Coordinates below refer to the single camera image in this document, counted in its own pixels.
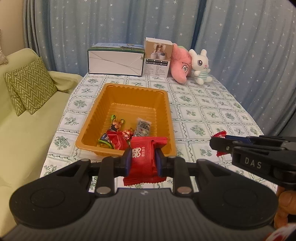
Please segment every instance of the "cardboard box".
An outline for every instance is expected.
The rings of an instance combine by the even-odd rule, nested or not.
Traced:
[[[142,76],[143,45],[97,43],[87,53],[90,74]]]
[[[143,75],[167,77],[173,43],[169,40],[145,38]]]

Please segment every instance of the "sofa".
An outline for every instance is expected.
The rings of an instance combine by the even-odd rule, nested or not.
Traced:
[[[58,91],[33,115],[17,116],[3,77],[8,71],[38,58],[32,49],[7,56],[0,65],[0,237],[15,226],[9,210],[12,193],[37,179],[71,92],[81,81],[77,74],[49,71]]]

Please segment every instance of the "table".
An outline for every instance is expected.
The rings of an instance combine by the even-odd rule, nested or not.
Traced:
[[[95,99],[106,83],[144,86],[167,91],[178,156],[187,162],[195,162],[199,158],[208,159],[276,191],[275,184],[233,166],[230,154],[218,158],[216,151],[210,148],[211,136],[222,130],[226,130],[230,135],[242,137],[262,134],[252,117],[215,77],[211,83],[201,86],[193,77],[190,77],[186,84],[179,84],[171,77],[86,74],[68,100],[40,177],[82,158],[91,161],[102,160],[102,157],[92,152],[77,148],[75,141]],[[94,191],[96,178],[93,178],[90,191]],[[192,184],[194,191],[198,191],[194,178]],[[168,177],[162,183],[141,183],[129,187],[172,188],[172,186],[173,180]],[[118,187],[124,187],[123,177],[115,179],[115,189]]]

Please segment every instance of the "yellow tray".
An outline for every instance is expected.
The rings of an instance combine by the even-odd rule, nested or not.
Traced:
[[[124,151],[100,147],[98,139],[111,125],[111,115],[124,119],[120,130],[136,129],[137,118],[150,121],[150,136],[167,137],[165,156],[176,155],[170,105],[166,91],[132,85],[105,84],[76,140],[76,146],[100,156],[122,156]]]

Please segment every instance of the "brown and white box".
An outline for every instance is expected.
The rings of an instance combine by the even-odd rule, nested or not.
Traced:
[[[145,38],[143,75],[167,77],[173,43],[169,40]]]

